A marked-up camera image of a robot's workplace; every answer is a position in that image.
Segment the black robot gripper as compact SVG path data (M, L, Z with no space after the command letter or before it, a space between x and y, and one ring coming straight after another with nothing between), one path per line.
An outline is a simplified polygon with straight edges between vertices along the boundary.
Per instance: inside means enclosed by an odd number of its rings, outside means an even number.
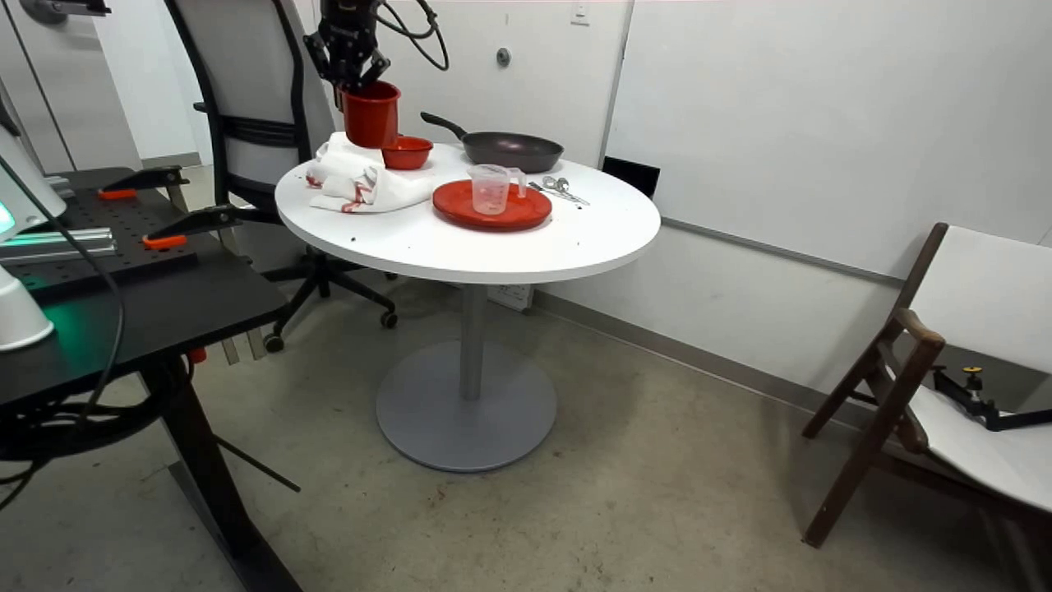
M305 35L314 64L332 85L373 85L383 74L375 40L383 0L319 0L321 19Z

